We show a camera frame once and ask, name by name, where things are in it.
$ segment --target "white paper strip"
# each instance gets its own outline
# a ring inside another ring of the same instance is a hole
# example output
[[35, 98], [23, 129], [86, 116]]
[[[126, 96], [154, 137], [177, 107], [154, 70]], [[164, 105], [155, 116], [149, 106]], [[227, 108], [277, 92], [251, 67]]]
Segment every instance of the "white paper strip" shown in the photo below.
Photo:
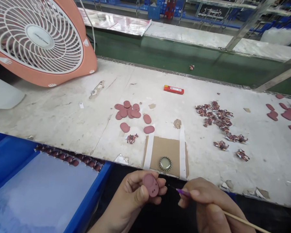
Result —
[[150, 170], [153, 141], [154, 141], [154, 132], [149, 134], [148, 145], [146, 147], [146, 153], [145, 153], [145, 163], [143, 165], [144, 170]]
[[185, 133], [184, 133], [184, 125], [181, 125], [180, 128], [180, 151], [179, 151], [179, 157], [180, 157], [180, 179], [186, 180], [186, 165], [185, 165]]

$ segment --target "fan grille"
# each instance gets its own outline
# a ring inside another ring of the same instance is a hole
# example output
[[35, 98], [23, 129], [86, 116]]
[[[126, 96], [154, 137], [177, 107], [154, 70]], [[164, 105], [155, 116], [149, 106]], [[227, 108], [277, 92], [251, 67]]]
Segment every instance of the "fan grille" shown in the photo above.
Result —
[[0, 51], [55, 74], [74, 71], [83, 59], [76, 28], [52, 0], [0, 0]]

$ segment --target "white table surface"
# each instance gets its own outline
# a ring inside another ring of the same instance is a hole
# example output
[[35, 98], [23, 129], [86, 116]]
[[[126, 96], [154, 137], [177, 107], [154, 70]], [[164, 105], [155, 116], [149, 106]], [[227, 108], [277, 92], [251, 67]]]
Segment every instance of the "white table surface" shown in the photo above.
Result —
[[[271, 104], [281, 114], [284, 110], [278, 103], [288, 105], [291, 100], [100, 59], [98, 66], [94, 74], [55, 88], [23, 80], [16, 83], [14, 86], [26, 97], [13, 109], [0, 110], [0, 132], [109, 161], [121, 153], [130, 166], [142, 168], [146, 124], [142, 117], [118, 121], [114, 109], [125, 100], [131, 104], [142, 102], [140, 112], [151, 116], [155, 136], [179, 139], [180, 130], [173, 122], [180, 119], [184, 124], [189, 180], [204, 177], [214, 184], [231, 180], [234, 193], [258, 187], [269, 192], [267, 201], [291, 206], [291, 121], [280, 115], [277, 122], [271, 120], [265, 106]], [[105, 88], [95, 99], [89, 99], [102, 80]], [[183, 88], [184, 95], [165, 92], [164, 85]], [[194, 106], [212, 100], [234, 113], [231, 132], [248, 137], [248, 145], [227, 142], [216, 125], [203, 126], [204, 117]], [[243, 108], [250, 108], [251, 113]], [[122, 122], [130, 125], [129, 133], [121, 131]], [[127, 144], [125, 136], [135, 133], [139, 135], [135, 144]], [[230, 151], [213, 146], [220, 140], [230, 145]], [[235, 155], [238, 149], [250, 157], [248, 162]]]

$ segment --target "debris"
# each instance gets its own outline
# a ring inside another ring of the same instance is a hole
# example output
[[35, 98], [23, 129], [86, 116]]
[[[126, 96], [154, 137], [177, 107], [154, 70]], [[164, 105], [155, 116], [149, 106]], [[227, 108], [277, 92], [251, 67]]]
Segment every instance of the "debris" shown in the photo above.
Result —
[[245, 160], [246, 162], [249, 161], [249, 159], [250, 159], [250, 158], [245, 154], [245, 151], [242, 150], [242, 149], [239, 149], [238, 152], [236, 152], [236, 155], [237, 155], [239, 158]]
[[233, 188], [234, 188], [234, 185], [233, 185], [233, 183], [232, 183], [231, 180], [227, 180], [227, 181], [225, 181], [225, 182], [226, 182], [227, 186], [228, 186], [230, 189], [233, 189]]
[[269, 194], [267, 191], [263, 190], [263, 189], [259, 189], [258, 187], [256, 188], [256, 191], [255, 191], [256, 195], [258, 197], [261, 197], [261, 198], [266, 198], [266, 199], [269, 199]]
[[174, 121], [174, 126], [175, 126], [176, 129], [180, 129], [181, 128], [181, 120], [176, 119]]
[[223, 182], [221, 186], [225, 189], [229, 189], [229, 187], [227, 186], [227, 184], [225, 182]]
[[226, 145], [224, 141], [213, 142], [213, 145], [219, 147], [221, 150], [228, 151], [230, 145]]
[[92, 90], [91, 95], [89, 96], [89, 99], [95, 99], [101, 90], [104, 89], [104, 80], [100, 81], [98, 85]]
[[153, 108], [155, 108], [155, 107], [156, 107], [156, 104], [150, 104], [150, 105], [149, 105], [149, 108], [150, 108], [150, 109], [153, 109]]
[[124, 165], [129, 165], [128, 163], [128, 158], [122, 156], [122, 154], [119, 154], [116, 159], [114, 160], [114, 162], [116, 163], [121, 163], [121, 164], [124, 164]]
[[127, 137], [127, 143], [129, 142], [130, 144], [133, 144], [135, 142], [135, 139], [138, 137], [138, 134], [135, 135], [129, 135]]

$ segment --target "cardboard piece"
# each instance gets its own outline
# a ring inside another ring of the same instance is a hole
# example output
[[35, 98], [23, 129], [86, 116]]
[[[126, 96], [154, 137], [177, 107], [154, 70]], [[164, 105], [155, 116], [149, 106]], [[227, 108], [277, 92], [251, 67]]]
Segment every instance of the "cardboard piece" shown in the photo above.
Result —
[[[145, 140], [145, 152], [143, 162], [145, 162], [148, 138], [149, 136], [147, 136]], [[161, 159], [161, 157], [164, 156], [170, 158], [172, 163], [171, 169], [165, 173], [169, 173], [171, 175], [180, 177], [180, 141], [154, 136], [150, 168], [163, 172], [159, 166], [159, 160]], [[186, 143], [185, 143], [185, 166], [187, 178], [189, 176], [189, 161]]]

